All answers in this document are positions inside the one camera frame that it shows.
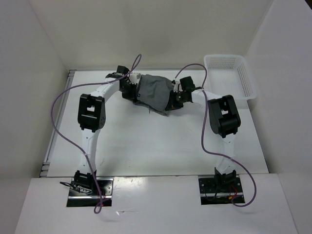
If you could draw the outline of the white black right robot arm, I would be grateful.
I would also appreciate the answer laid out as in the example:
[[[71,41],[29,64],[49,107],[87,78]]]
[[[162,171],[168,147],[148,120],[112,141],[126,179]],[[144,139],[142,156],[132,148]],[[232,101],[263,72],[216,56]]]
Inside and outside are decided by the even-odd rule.
[[[219,156],[214,168],[214,186],[220,191],[226,191],[236,180],[234,158],[234,140],[241,125],[241,119],[233,96],[220,96],[196,87],[191,77],[172,81],[173,90],[170,92],[167,110],[183,107],[186,102],[196,103],[205,108],[201,142],[204,142],[205,125],[220,139],[220,152],[212,155]]]

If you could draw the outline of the grey shorts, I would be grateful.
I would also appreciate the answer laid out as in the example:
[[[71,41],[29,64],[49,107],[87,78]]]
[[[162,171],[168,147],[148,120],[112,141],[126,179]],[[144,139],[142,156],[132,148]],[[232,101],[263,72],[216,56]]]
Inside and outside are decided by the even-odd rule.
[[[133,103],[145,106],[162,116],[166,116],[167,111],[165,109],[172,90],[173,84],[168,78],[141,75],[136,89],[136,99]]]

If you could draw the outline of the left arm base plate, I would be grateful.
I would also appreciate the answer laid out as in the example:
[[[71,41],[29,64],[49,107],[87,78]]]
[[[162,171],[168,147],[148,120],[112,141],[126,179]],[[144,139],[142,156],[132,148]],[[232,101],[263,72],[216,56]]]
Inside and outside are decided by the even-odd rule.
[[[112,177],[98,177],[97,181],[102,193],[102,207],[111,207],[114,179]],[[94,207],[100,202],[97,188],[90,190],[81,186],[74,187],[73,183],[74,179],[71,183],[61,182],[61,184],[69,187],[66,207]]]

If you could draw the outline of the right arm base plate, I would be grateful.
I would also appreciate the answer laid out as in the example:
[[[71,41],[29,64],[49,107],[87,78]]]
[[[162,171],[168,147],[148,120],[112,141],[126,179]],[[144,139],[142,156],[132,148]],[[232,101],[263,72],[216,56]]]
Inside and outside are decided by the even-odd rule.
[[[217,185],[212,175],[198,177],[201,205],[245,204],[241,180],[237,176],[230,185]]]

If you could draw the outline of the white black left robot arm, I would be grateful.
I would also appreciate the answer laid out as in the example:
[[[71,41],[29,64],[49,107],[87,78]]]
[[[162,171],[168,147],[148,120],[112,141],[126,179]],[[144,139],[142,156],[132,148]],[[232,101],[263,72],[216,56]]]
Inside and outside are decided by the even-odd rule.
[[[82,94],[78,105],[78,123],[82,133],[82,154],[77,171],[74,175],[73,187],[91,195],[97,190],[96,150],[101,129],[106,122],[105,104],[116,92],[134,100],[136,88],[141,74],[130,73],[124,66],[118,66],[117,71],[105,77],[104,84],[90,94]]]

